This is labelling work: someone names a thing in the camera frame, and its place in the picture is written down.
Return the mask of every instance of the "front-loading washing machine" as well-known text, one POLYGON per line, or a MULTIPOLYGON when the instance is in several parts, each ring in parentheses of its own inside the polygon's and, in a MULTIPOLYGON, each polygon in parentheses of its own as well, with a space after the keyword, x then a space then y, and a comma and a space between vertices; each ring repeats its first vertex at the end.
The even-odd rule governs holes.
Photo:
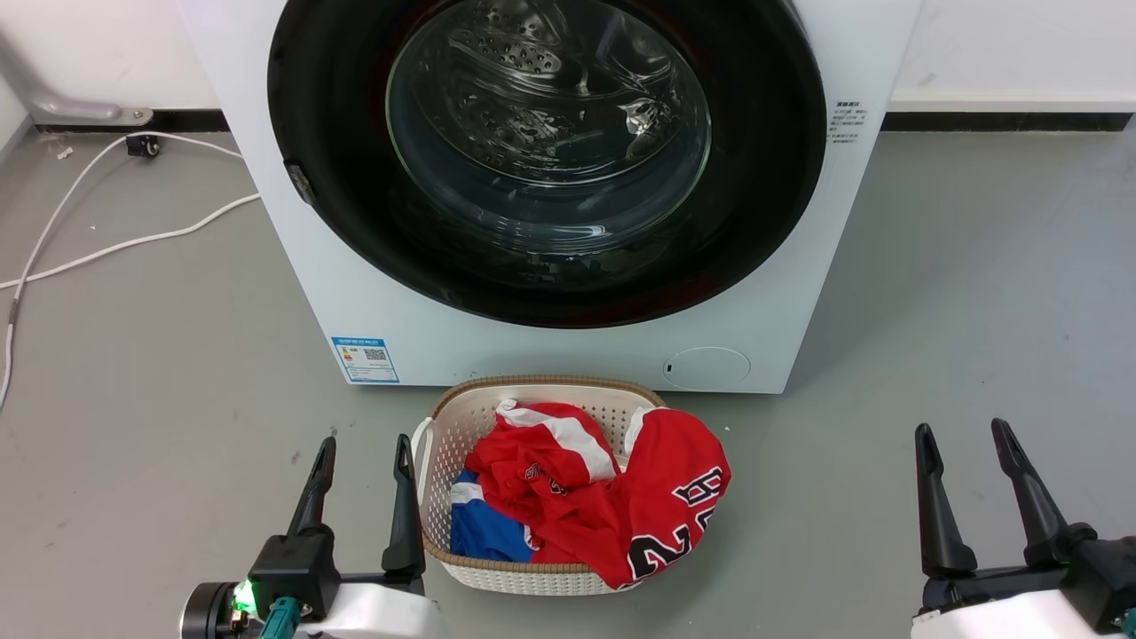
POLYGON ((348 382, 780 392, 919 0, 181 8, 348 382))

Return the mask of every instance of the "washing machine door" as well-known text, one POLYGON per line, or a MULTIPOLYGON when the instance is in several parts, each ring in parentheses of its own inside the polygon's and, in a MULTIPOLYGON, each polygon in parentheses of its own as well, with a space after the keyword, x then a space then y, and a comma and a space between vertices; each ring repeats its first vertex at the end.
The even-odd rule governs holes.
POLYGON ((726 290, 790 234, 825 149, 777 0, 290 0, 269 65, 287 171, 344 242, 518 324, 726 290))

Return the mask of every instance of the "black baseboard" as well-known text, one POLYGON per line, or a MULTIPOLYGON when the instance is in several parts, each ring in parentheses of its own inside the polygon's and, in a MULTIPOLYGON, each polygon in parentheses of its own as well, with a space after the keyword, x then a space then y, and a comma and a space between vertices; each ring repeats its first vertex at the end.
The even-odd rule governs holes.
MULTIPOLYGON (((1045 113, 888 113, 883 131, 907 132, 1014 132, 1014 131, 1124 131, 1133 114, 1045 113)), ((43 133, 122 133, 124 126, 40 126, 43 133)), ((144 128, 162 133, 214 133, 228 131, 220 109, 156 110, 144 128)))
POLYGON ((1133 114, 1041 113, 888 113, 882 131, 982 132, 1025 131, 1120 132, 1133 114))

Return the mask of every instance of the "laundry basket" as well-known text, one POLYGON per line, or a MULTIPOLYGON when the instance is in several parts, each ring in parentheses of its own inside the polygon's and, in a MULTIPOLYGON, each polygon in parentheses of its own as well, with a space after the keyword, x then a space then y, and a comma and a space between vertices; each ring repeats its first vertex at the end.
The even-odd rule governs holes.
POLYGON ((474 380, 450 389, 415 431, 411 450, 418 467, 418 504, 426 551, 454 579, 471 588, 513 595, 607 595, 609 588, 586 564, 523 564, 474 559, 450 553, 450 486, 477 440, 496 424, 503 399, 520 404, 558 401, 591 415, 616 453, 636 408, 666 406, 658 395, 628 382, 560 375, 474 380))

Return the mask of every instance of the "basket handle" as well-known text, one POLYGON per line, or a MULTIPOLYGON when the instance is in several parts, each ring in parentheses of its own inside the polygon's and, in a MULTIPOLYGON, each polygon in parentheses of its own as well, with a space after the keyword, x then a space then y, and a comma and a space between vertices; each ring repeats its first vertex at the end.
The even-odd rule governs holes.
POLYGON ((434 429, 431 428, 433 425, 434 425, 434 417, 426 417, 425 420, 423 420, 423 422, 420 424, 418 424, 418 428, 415 429, 415 434, 410 435, 410 455, 412 456, 414 464, 416 466, 415 476, 418 478, 418 503, 419 504, 421 504, 423 499, 425 498, 426 482, 424 480, 427 476, 426 475, 426 466, 428 465, 428 462, 429 462, 429 456, 428 455, 423 455, 421 442, 423 442, 423 438, 426 437, 426 435, 428 435, 428 437, 426 437, 426 445, 427 446, 429 446, 429 443, 433 441, 433 439, 434 439, 434 429))

